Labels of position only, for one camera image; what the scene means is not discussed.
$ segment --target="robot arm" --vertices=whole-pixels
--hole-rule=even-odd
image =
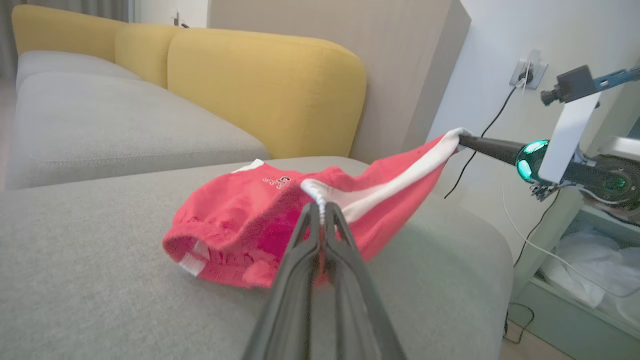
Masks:
[[[551,140],[525,144],[462,136],[460,144],[514,165],[540,201],[572,186],[590,205],[640,224],[640,140],[611,138],[592,158],[578,147],[591,113],[599,106],[599,93],[640,79],[640,67],[593,79],[583,66],[557,79],[553,90],[541,93],[545,105],[555,100],[567,103]]]

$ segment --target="red garment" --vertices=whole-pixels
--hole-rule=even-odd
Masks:
[[[352,177],[338,167],[302,174],[261,160],[219,176],[178,210],[164,250],[193,275],[241,287],[271,286],[302,208],[337,203],[365,260],[422,204],[463,129],[375,161]]]

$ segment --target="white wall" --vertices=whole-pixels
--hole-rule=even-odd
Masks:
[[[632,67],[640,57],[640,1],[638,0],[462,0],[471,16],[471,28],[429,133],[432,140],[463,126],[479,135],[507,96],[509,78],[519,58],[539,49],[549,67],[540,87],[516,93],[487,137],[530,142],[550,138],[562,106],[545,107],[540,90],[550,90],[556,76],[589,65],[594,76]],[[589,145],[593,133],[611,109],[620,89],[603,93],[601,107],[583,137]],[[451,158],[436,193],[444,195],[455,182],[465,150]],[[509,242],[514,258],[523,240],[502,207],[499,176],[502,163],[478,154],[467,167],[456,191],[447,198],[495,226]],[[538,222],[550,199],[540,204],[515,168],[502,173],[506,206],[525,236]]]
[[[136,22],[173,25],[172,14],[180,11],[180,23],[206,28],[209,0],[135,0]]]

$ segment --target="wall outlet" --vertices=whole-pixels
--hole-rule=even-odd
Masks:
[[[540,85],[540,81],[542,81],[542,77],[545,75],[545,71],[547,70],[547,63],[543,63],[540,60],[540,51],[532,50],[529,54],[528,59],[520,59],[518,61],[518,65],[516,69],[513,71],[513,75],[511,75],[511,80],[509,81],[510,85],[516,85],[518,83],[518,78],[520,74],[527,70],[527,64],[529,65],[529,72],[533,73],[533,80],[528,83],[525,88],[535,90]]]

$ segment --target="white plastic bag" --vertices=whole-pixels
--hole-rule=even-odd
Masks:
[[[615,294],[626,295],[640,288],[640,248],[620,249],[612,239],[585,229],[562,238],[556,254]],[[615,297],[555,258],[549,258],[542,271],[553,287],[640,329],[640,291],[626,298]]]

